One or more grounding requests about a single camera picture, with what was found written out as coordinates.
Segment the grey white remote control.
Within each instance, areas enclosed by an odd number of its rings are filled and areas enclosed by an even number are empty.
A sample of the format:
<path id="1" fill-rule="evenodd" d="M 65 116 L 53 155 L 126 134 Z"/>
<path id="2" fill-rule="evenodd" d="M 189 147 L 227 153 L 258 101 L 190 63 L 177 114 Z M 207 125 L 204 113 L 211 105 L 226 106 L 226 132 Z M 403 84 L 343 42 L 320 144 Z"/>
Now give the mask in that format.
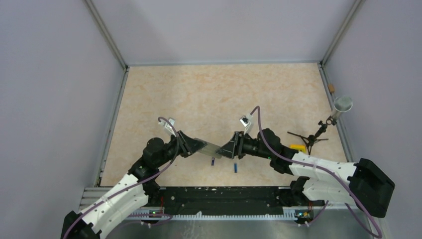
<path id="1" fill-rule="evenodd" d="M 195 138 L 195 140 L 201 141 L 206 144 L 203 148 L 198 150 L 198 153 L 210 156 L 211 158 L 216 158 L 216 159 L 222 158 L 222 156 L 216 152 L 218 149 L 221 148 L 221 146 L 207 142 L 200 138 Z"/>

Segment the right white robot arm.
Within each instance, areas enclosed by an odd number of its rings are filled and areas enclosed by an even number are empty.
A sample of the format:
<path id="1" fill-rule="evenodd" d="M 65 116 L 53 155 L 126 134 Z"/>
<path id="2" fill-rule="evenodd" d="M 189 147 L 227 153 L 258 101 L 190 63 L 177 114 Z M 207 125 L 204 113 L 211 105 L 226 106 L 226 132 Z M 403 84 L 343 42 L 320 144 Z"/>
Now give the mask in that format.
<path id="1" fill-rule="evenodd" d="M 299 187 L 292 191 L 292 199 L 298 205 L 318 200 L 339 202 L 384 218 L 395 189 L 395 183 L 369 159 L 354 163 L 313 157 L 282 145 L 268 128 L 257 138 L 237 131 L 215 152 L 230 159 L 246 155 L 267 158 L 275 171 L 297 176 Z"/>

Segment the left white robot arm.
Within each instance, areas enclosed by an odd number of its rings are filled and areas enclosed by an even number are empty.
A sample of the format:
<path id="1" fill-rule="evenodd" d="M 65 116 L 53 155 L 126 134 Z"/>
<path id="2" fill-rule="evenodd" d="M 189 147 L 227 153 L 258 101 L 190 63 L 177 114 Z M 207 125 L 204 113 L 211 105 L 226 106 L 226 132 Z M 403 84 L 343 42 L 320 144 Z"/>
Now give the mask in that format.
<path id="1" fill-rule="evenodd" d="M 162 172 L 159 167 L 170 165 L 178 156 L 187 158 L 206 145 L 182 131 L 168 143 L 159 137 L 150 139 L 142 156 L 114 187 L 80 212 L 65 216 L 61 238 L 105 239 L 132 212 L 158 203 L 160 186 L 155 180 Z"/>

